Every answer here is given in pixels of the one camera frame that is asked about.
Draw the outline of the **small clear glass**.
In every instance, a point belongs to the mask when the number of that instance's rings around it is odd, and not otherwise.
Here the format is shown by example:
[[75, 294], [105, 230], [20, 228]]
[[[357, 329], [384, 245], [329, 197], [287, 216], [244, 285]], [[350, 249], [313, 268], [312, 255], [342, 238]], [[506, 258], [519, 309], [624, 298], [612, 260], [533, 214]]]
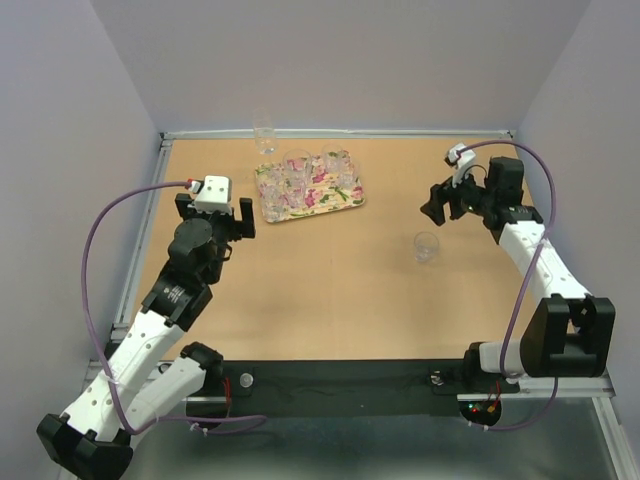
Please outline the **small clear glass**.
[[280, 167], [273, 165], [269, 170], [268, 177], [271, 181], [279, 183], [282, 181], [282, 170]]

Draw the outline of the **tall clear glass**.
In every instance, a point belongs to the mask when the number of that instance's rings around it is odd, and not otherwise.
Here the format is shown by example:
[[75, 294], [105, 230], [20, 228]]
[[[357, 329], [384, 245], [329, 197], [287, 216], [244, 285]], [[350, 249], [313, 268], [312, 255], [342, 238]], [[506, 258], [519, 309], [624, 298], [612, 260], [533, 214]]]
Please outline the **tall clear glass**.
[[270, 155], [276, 152], [278, 142], [270, 114], [259, 108], [253, 112], [253, 133], [255, 145], [260, 154]]

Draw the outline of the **clear faceted glass tumbler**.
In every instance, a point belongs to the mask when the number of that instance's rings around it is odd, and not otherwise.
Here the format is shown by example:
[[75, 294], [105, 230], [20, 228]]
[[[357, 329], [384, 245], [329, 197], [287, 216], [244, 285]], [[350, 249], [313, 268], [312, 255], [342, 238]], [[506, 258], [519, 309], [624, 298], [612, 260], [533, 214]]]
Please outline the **clear faceted glass tumbler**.
[[322, 159], [328, 173], [337, 173], [345, 168], [349, 162], [349, 153], [339, 144], [326, 144], [322, 148]]

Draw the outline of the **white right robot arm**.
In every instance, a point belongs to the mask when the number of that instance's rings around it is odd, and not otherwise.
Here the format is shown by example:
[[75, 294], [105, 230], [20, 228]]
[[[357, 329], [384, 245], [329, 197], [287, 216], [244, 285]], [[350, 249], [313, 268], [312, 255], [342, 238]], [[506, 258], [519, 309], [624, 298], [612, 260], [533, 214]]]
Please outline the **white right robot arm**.
[[516, 340], [476, 342], [460, 366], [463, 384], [482, 390], [496, 374], [505, 377], [595, 378], [604, 373], [615, 321], [613, 303], [592, 295], [545, 238], [542, 216], [523, 204], [524, 165], [495, 157], [482, 184], [471, 172], [473, 154], [448, 159], [453, 175], [430, 189], [421, 208], [436, 225], [467, 213], [479, 216], [508, 254], [537, 303]]

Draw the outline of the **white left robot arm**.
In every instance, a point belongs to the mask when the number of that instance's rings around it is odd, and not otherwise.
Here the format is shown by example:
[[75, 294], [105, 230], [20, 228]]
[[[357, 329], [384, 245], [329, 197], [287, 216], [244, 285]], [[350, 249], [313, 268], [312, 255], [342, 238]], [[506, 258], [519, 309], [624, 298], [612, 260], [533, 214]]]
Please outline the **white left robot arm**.
[[132, 437], [192, 393], [219, 388], [231, 404], [223, 357], [201, 343], [185, 346], [156, 380], [149, 376], [212, 300], [232, 243], [254, 238], [253, 202], [240, 199], [239, 218], [229, 205], [202, 195], [179, 194], [175, 203], [182, 221], [133, 326], [83, 393], [36, 429], [49, 457], [79, 479], [121, 478], [133, 458]]

